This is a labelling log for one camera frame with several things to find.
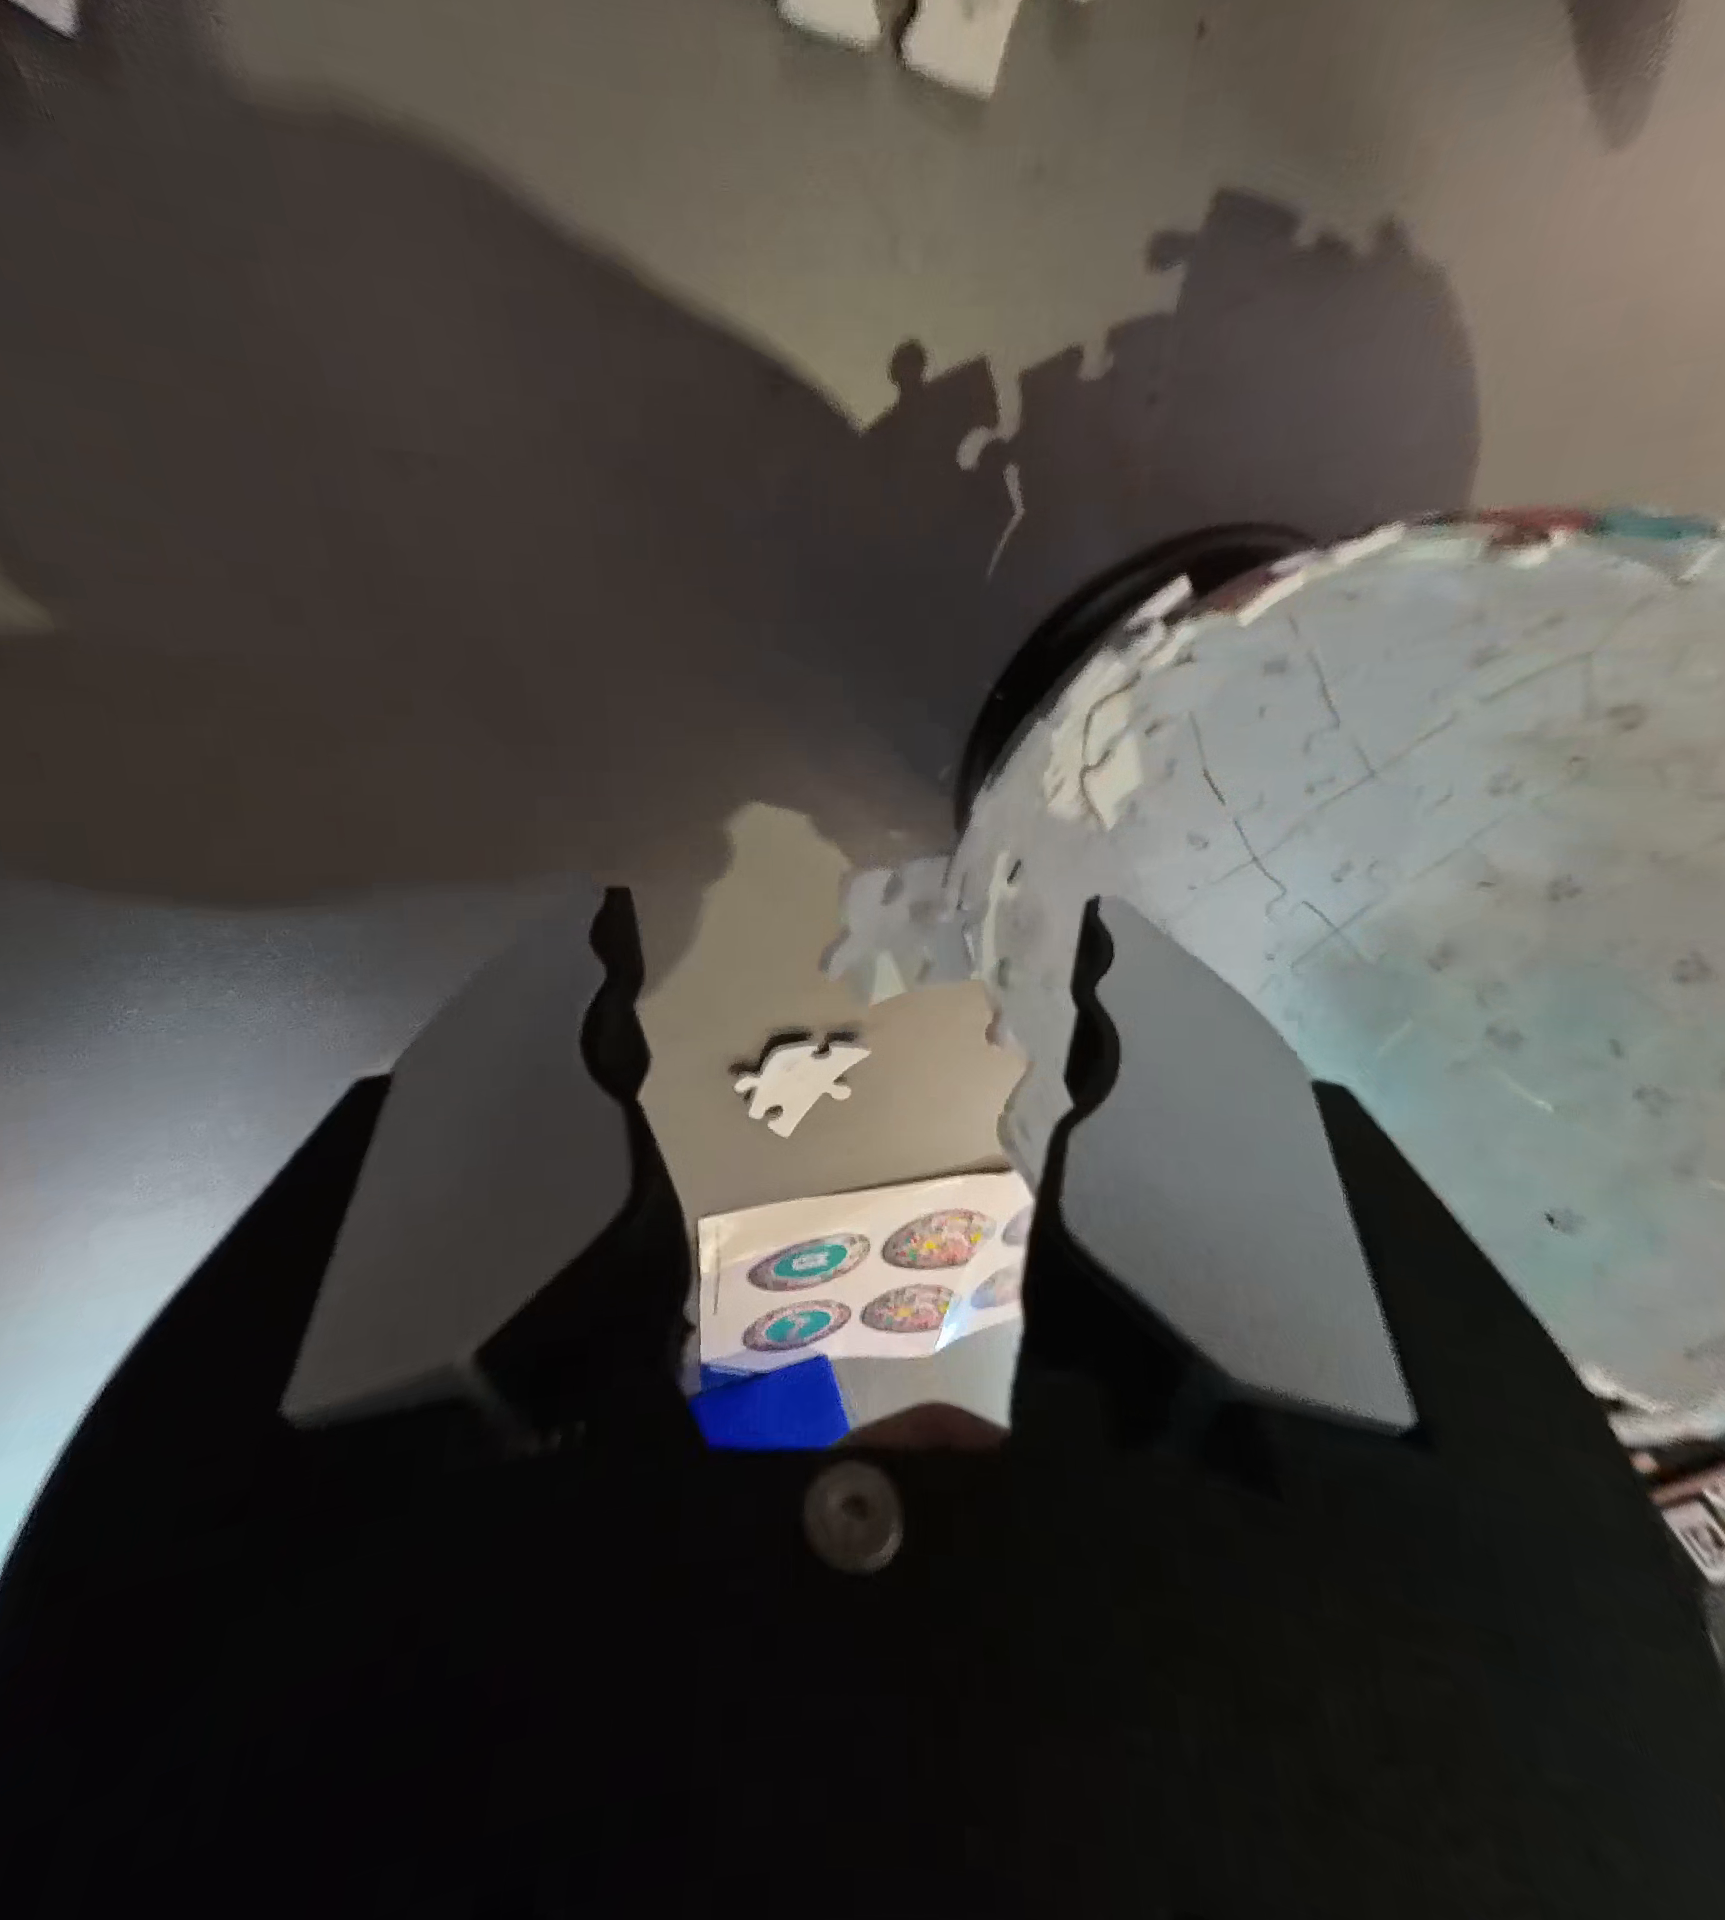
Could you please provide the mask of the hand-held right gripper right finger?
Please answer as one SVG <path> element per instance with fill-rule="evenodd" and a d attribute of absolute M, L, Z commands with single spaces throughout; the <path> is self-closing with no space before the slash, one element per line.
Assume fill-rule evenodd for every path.
<path fill-rule="evenodd" d="M 1416 1403 L 1297 1052 L 1112 896 L 1083 909 L 1069 995 L 1017 1429 L 1063 1405 L 1169 1436 L 1234 1403 L 1408 1434 Z"/>

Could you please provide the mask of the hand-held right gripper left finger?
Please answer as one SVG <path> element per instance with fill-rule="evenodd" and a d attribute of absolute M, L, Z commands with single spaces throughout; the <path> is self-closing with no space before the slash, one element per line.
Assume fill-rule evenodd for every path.
<path fill-rule="evenodd" d="M 402 1047 L 285 1389 L 297 1427 L 561 1427 L 676 1381 L 682 1206 L 641 1105 L 624 885 L 572 884 Z"/>

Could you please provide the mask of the colourful puzzle ball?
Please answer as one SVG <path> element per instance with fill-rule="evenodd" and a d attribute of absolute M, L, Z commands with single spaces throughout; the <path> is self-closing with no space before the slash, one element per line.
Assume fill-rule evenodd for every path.
<path fill-rule="evenodd" d="M 1145 599 L 825 960 L 980 982 L 1030 1176 L 1097 896 L 1355 1091 L 1626 1434 L 1725 1431 L 1725 522 L 1392 522 Z"/>

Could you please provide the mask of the black ball stand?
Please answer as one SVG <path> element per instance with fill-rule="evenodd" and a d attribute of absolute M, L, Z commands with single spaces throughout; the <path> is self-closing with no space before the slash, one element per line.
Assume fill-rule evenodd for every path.
<path fill-rule="evenodd" d="M 972 804 L 1017 737 L 1095 649 L 1159 590 L 1187 579 L 1196 597 L 1310 547 L 1271 522 L 1229 522 L 1159 540 L 1075 587 L 1030 629 L 975 714 L 952 788 L 952 824 L 965 831 Z"/>

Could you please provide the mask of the puzzle instruction leaflet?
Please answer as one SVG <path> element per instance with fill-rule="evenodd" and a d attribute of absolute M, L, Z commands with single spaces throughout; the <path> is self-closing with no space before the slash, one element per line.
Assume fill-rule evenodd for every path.
<path fill-rule="evenodd" d="M 803 1357 L 918 1359 L 1015 1324 L 1030 1221 L 1012 1170 L 709 1213 L 699 1359 L 741 1375 Z"/>

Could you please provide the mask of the blue plastic bin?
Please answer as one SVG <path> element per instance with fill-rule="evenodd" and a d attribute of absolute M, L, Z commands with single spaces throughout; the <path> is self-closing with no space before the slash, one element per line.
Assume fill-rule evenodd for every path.
<path fill-rule="evenodd" d="M 688 1410 L 718 1451 L 821 1451 L 850 1431 L 835 1365 L 815 1353 L 765 1372 L 704 1365 Z"/>

